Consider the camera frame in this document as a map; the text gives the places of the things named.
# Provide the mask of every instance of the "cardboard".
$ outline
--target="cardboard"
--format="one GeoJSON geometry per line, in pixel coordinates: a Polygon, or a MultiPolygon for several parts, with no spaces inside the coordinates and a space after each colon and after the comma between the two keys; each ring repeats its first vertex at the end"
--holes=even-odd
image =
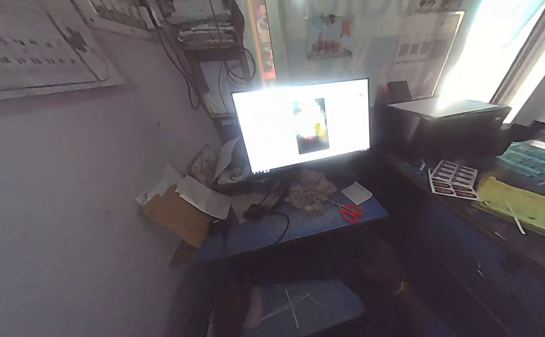
{"type": "Polygon", "coordinates": [[[155,195],[142,206],[142,211],[149,219],[174,230],[185,242],[200,248],[212,217],[181,198],[176,188],[173,185],[164,195],[155,195]]]}

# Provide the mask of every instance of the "red scissors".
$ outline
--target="red scissors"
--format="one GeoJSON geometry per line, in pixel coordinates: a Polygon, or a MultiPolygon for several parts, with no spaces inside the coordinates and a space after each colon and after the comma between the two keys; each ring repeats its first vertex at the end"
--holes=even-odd
{"type": "Polygon", "coordinates": [[[355,224],[360,219],[360,216],[364,214],[364,211],[362,211],[362,208],[360,206],[356,206],[354,204],[340,204],[337,202],[334,202],[332,200],[329,200],[329,203],[332,203],[333,205],[339,207],[339,210],[341,211],[341,216],[347,221],[351,222],[352,224],[355,224]]]}

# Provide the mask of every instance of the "table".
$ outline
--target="table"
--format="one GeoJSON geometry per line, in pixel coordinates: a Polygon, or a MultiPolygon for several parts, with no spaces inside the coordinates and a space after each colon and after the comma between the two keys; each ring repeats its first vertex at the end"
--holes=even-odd
{"type": "MultiPolygon", "coordinates": [[[[335,183],[338,190],[330,196],[330,199],[343,204],[351,203],[340,189],[351,185],[352,182],[353,180],[349,183],[335,183]]],[[[359,206],[364,214],[356,224],[388,216],[387,211],[374,199],[374,196],[359,206]]],[[[276,211],[286,214],[290,220],[289,229],[280,243],[352,225],[343,219],[338,207],[329,203],[325,203],[324,214],[316,216],[307,215],[305,211],[286,202],[283,202],[276,211]]],[[[248,220],[240,224],[232,210],[229,212],[229,218],[231,229],[227,234],[226,251],[223,235],[221,233],[210,234],[206,237],[202,247],[196,251],[194,261],[211,261],[271,246],[281,236],[287,223],[287,219],[282,215],[266,215],[260,221],[248,220]]]]}
{"type": "MultiPolygon", "coordinates": [[[[545,236],[531,227],[523,235],[509,218],[475,208],[469,200],[433,194],[418,163],[387,158],[423,191],[423,209],[409,220],[416,239],[510,335],[545,336],[545,236]]],[[[436,164],[426,163],[426,168],[436,164]]]]}

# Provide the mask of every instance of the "computer monitor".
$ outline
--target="computer monitor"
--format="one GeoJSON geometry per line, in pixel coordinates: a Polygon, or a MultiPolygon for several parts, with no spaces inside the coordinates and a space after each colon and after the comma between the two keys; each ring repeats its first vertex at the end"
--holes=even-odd
{"type": "Polygon", "coordinates": [[[232,96],[254,174],[370,148],[367,79],[232,96]]]}

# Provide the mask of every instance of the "white wall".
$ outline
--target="white wall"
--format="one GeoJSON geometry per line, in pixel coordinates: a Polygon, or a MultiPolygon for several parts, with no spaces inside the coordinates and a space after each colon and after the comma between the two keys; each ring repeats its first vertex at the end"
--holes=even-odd
{"type": "Polygon", "coordinates": [[[179,238],[133,200],[220,146],[159,44],[96,32],[127,84],[0,102],[0,336],[162,336],[179,238]]]}

